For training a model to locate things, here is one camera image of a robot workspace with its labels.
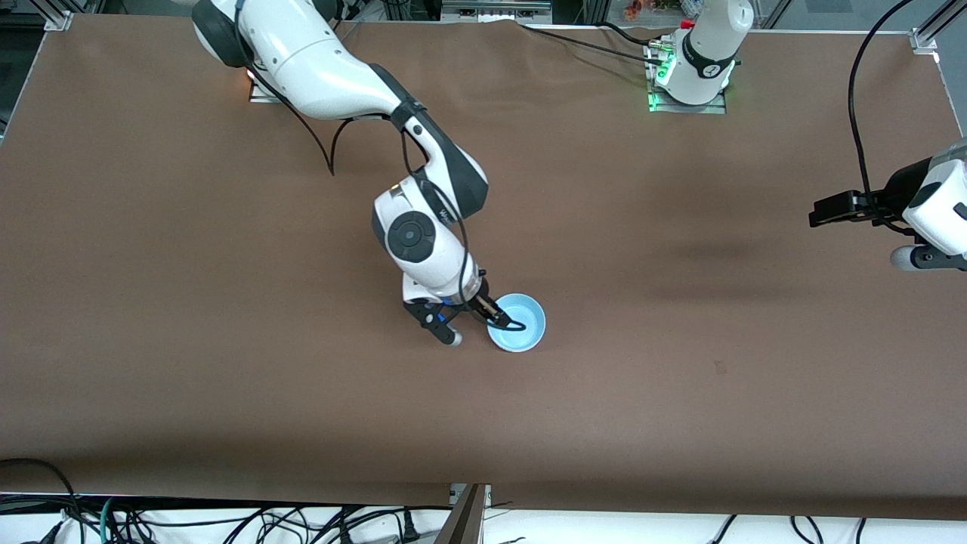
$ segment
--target brown tabletop surface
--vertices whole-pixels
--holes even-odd
[[[402,309],[369,227],[405,176],[389,123],[350,125],[330,177],[189,20],[78,16],[0,146],[0,456],[91,493],[413,503],[486,481],[519,507],[963,517],[967,277],[806,219],[860,187],[861,38],[750,35],[723,116],[650,113],[636,62],[512,22],[347,38],[486,171],[473,255],[548,321],[511,354]],[[873,41],[857,105],[876,187],[958,138],[904,36]]]

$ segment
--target light blue plate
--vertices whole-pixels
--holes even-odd
[[[500,349],[518,353],[533,348],[541,341],[546,327],[546,317],[538,301],[526,294],[513,292],[498,298],[497,306],[500,306],[511,319],[520,321],[527,327],[522,331],[506,331],[487,326],[490,339]]]

